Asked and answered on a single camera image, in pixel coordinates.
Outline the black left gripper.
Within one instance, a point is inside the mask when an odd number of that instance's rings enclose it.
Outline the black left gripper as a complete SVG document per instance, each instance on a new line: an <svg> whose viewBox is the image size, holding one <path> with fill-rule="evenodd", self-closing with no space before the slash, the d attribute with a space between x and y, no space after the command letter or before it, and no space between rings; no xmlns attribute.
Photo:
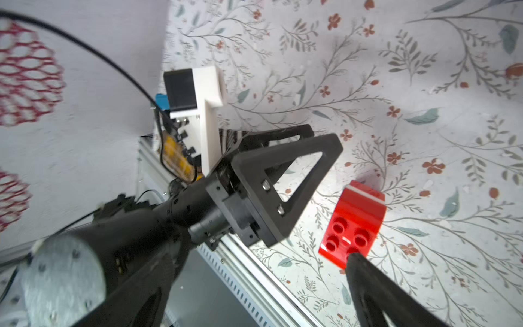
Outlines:
<svg viewBox="0 0 523 327"><path fill-rule="evenodd" d="M209 176L163 203L163 234L188 248L214 248L229 233L272 247L289 237L342 151L335 134L314 136L308 124L246 134Z"/></svg>

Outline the red curved lego brick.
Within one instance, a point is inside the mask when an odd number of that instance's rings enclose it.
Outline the red curved lego brick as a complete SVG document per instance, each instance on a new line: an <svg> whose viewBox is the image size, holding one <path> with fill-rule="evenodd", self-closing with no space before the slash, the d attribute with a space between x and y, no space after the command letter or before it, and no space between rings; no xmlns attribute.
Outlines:
<svg viewBox="0 0 523 327"><path fill-rule="evenodd" d="M320 243L319 254L345 269L348 257L366 257L384 221L385 195L369 186L351 181L343 190Z"/></svg>

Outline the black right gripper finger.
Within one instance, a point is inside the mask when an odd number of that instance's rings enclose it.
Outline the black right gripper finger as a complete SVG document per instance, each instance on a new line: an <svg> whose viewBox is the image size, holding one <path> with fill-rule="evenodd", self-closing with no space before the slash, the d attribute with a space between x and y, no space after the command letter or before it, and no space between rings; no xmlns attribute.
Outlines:
<svg viewBox="0 0 523 327"><path fill-rule="evenodd" d="M348 256L345 269L361 326L445 326L362 254Z"/></svg>

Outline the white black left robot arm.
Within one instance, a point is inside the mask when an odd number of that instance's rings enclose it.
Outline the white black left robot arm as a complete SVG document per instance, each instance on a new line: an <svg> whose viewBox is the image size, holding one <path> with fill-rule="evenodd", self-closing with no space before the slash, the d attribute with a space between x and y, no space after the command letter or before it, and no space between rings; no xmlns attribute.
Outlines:
<svg viewBox="0 0 523 327"><path fill-rule="evenodd" d="M250 133L165 202L52 235L21 277L29 324L159 326L192 249L285 240L342 150L310 125Z"/></svg>

